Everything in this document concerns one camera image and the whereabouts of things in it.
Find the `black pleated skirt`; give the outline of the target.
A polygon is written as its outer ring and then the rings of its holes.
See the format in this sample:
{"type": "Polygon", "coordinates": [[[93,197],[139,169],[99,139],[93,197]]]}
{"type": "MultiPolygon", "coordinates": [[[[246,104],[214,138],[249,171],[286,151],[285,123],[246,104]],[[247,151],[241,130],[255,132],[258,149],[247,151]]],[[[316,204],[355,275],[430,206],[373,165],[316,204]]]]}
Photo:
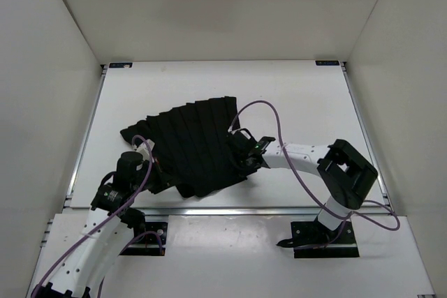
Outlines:
{"type": "Polygon", "coordinates": [[[236,114],[234,96],[197,100],[148,116],[120,134],[137,146],[153,142],[150,193],[175,187],[183,198],[203,198],[246,180],[259,168],[230,150],[227,134],[231,124],[239,123],[236,114]]]}

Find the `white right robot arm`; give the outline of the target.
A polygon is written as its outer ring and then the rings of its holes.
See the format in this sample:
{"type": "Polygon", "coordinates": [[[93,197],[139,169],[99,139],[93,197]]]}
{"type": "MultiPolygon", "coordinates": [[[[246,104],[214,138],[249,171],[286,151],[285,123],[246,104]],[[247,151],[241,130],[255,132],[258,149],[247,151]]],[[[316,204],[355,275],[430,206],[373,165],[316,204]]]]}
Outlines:
{"type": "Polygon", "coordinates": [[[329,145],[283,143],[273,137],[255,140],[245,128],[227,134],[230,159],[248,174],[261,168],[290,169],[322,179],[330,197],[313,225],[317,240],[329,242],[338,234],[342,221],[361,208],[378,172],[348,141],[337,139],[329,145]]]}

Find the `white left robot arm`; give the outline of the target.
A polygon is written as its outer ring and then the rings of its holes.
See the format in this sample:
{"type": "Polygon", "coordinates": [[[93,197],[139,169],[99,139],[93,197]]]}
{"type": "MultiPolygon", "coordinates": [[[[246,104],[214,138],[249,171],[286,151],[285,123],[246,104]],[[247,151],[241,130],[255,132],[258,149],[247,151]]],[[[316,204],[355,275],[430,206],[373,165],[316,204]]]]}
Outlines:
{"type": "Polygon", "coordinates": [[[157,232],[147,230],[144,213],[132,206],[146,188],[153,162],[136,151],[119,157],[101,181],[77,241],[42,276],[32,297],[90,297],[100,292],[107,271],[131,244],[152,235],[163,250],[157,232]]]}

